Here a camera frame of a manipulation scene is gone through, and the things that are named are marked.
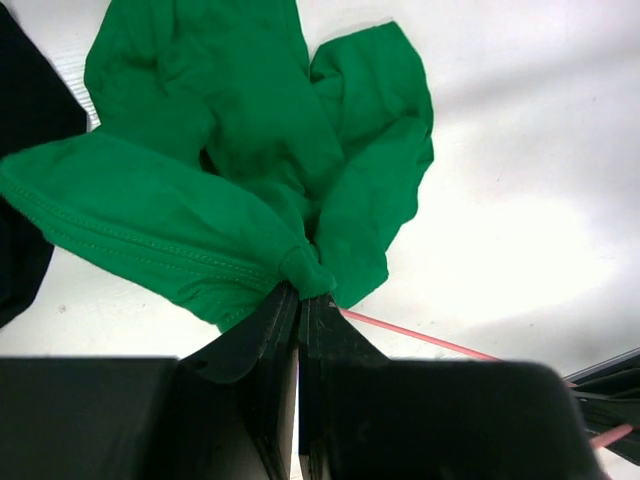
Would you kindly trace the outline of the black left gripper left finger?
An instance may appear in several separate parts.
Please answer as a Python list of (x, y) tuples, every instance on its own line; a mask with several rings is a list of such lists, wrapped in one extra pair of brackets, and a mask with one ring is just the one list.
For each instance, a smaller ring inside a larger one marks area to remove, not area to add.
[(298, 306), (281, 284), (181, 360), (3, 359), (2, 477), (287, 478)]

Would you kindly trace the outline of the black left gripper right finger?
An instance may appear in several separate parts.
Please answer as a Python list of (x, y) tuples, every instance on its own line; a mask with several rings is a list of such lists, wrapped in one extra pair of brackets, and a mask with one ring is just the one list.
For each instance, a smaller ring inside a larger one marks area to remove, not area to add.
[(600, 479), (575, 402), (529, 362), (386, 357), (330, 296), (300, 314), (307, 479)]

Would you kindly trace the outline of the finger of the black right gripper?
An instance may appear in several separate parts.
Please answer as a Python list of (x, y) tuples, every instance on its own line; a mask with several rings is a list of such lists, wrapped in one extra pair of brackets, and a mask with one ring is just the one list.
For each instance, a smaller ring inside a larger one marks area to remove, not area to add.
[(622, 458), (638, 458), (639, 350), (608, 359), (565, 380), (573, 389), (592, 440), (628, 425), (629, 432), (607, 442), (605, 448)]

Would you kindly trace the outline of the pink hanger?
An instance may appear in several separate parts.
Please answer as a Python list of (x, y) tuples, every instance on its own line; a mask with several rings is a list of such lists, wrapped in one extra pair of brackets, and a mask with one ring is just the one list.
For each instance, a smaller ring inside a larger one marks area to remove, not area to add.
[[(401, 334), (410, 338), (414, 338), (414, 339), (426, 342), (428, 344), (443, 348), (445, 350), (450, 350), (452, 352), (456, 352), (476, 360), (499, 361), (499, 358), (479, 352), (477, 350), (473, 350), (471, 348), (454, 344), (452, 342), (449, 342), (443, 339), (439, 339), (439, 338), (429, 336), (420, 332), (416, 332), (398, 325), (390, 324), (388, 322), (378, 320), (373, 317), (363, 315), (360, 313), (356, 313), (348, 309), (340, 308), (340, 313), (346, 318), (360, 321), (368, 325), (375, 326), (384, 330), (388, 330), (397, 334)], [(605, 431), (604, 433), (596, 435), (590, 440), (590, 443), (594, 449), (607, 448), (613, 445), (615, 442), (620, 441), (624, 437), (630, 435), (633, 431), (634, 431), (634, 427), (632, 425), (622, 424), (608, 431)]]

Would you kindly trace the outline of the green t shirt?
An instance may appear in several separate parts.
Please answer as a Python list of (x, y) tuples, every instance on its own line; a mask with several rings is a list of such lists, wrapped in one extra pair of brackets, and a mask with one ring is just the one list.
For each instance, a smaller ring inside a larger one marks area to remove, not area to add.
[(227, 331), (280, 283), (350, 307), (388, 277), (434, 159), (395, 22), (307, 48), (293, 1), (113, 1), (99, 117), (1, 187), (52, 243)]

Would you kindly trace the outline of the black t shirt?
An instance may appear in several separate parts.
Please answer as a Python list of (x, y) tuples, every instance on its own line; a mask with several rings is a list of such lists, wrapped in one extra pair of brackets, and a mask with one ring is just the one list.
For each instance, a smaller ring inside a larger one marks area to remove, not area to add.
[[(33, 173), (39, 146), (87, 131), (85, 110), (23, 31), (1, 7), (1, 172)], [(35, 300), (53, 245), (1, 187), (1, 324), (7, 325)]]

